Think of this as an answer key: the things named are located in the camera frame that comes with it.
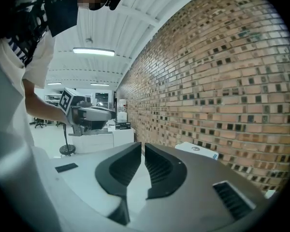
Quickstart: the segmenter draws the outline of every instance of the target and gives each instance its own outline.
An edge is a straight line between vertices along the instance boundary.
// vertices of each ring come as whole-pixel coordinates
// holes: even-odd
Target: person
[[[35,0],[16,0],[16,5]],[[77,0],[79,7],[89,9],[93,4],[103,0]],[[53,58],[55,38],[48,30],[38,42],[32,61],[25,66],[20,48],[9,38],[0,38],[0,69],[11,84],[23,97],[18,105],[7,132],[18,134],[28,144],[34,145],[29,128],[27,113],[33,117],[59,121],[68,124],[65,114],[60,108],[47,104],[34,92],[35,87],[44,88],[48,65]]]

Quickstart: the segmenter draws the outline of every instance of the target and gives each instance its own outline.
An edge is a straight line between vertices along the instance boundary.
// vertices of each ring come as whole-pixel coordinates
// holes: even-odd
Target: white desk
[[[86,135],[72,137],[72,142],[76,147],[76,154],[93,153],[101,150],[114,148],[134,142],[134,129],[116,130],[115,123],[110,120],[110,124],[104,127],[108,134]]]

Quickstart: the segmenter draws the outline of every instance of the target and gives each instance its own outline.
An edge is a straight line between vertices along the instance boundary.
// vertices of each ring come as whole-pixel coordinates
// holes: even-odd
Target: air vent grille
[[[213,185],[218,196],[223,201],[235,220],[246,216],[252,208],[242,199],[242,197],[230,186],[228,182]]]

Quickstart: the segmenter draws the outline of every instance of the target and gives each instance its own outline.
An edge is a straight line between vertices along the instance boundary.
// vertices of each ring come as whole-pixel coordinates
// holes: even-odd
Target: brick wall
[[[194,143],[263,191],[290,174],[290,34],[266,0],[193,0],[118,88],[138,141]]]

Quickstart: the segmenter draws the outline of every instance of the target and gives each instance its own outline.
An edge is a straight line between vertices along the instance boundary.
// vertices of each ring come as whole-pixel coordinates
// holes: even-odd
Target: white t-shirt
[[[35,0],[17,0],[16,3],[29,1]],[[6,38],[0,39],[0,67],[11,81],[11,84],[23,96],[23,100],[14,114],[13,124],[8,129],[8,133],[20,135],[29,145],[34,145],[34,141],[29,127],[22,80],[27,79],[36,86],[44,88],[48,65],[53,58],[54,47],[55,38],[48,31],[38,43],[32,61],[25,68],[23,62],[9,46],[8,40]]]

